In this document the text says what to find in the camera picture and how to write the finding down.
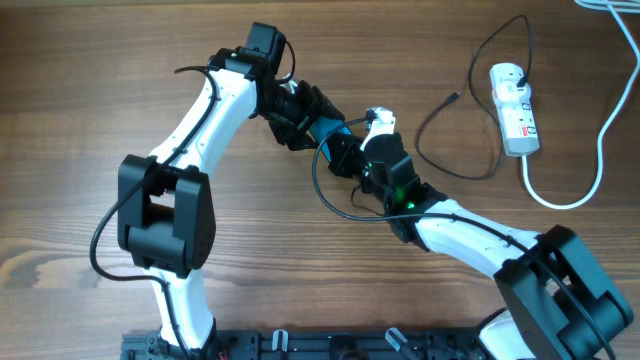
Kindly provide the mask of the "Galaxy S25 smartphone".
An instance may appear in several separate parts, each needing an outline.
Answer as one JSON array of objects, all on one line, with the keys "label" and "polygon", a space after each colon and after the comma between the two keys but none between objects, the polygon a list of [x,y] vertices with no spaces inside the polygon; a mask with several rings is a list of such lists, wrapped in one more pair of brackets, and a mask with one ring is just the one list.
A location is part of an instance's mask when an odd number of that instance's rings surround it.
[{"label": "Galaxy S25 smartphone", "polygon": [[316,161],[323,156],[329,163],[341,161],[348,148],[357,141],[357,138],[348,128],[336,131],[336,128],[344,123],[343,120],[328,119],[320,117],[309,128],[311,137],[320,143],[325,139],[325,143],[320,147]]}]

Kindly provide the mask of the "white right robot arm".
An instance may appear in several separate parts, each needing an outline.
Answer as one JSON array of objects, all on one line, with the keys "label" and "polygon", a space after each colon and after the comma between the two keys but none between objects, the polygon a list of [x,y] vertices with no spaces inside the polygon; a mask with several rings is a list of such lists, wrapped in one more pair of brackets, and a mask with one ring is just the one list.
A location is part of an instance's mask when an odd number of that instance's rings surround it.
[{"label": "white right robot arm", "polygon": [[464,209],[420,180],[397,133],[344,131],[320,151],[337,176],[355,179],[383,206],[378,221],[403,242],[448,255],[492,279],[505,307],[481,325],[493,359],[615,356],[611,340],[634,320],[630,304],[572,230],[519,230]]}]

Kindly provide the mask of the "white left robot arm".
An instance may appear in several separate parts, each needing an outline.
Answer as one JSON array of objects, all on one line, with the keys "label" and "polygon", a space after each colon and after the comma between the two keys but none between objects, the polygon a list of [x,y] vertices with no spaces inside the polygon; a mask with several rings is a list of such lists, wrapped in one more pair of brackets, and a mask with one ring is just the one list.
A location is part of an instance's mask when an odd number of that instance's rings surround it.
[{"label": "white left robot arm", "polygon": [[291,151],[316,149],[345,117],[316,86],[278,78],[291,46],[277,27],[255,22],[244,45],[222,48],[197,72],[200,95],[171,135],[146,157],[127,156],[118,172],[117,241],[142,280],[152,282],[170,354],[210,352],[216,320],[201,271],[216,222],[210,179],[238,128],[263,117]]}]

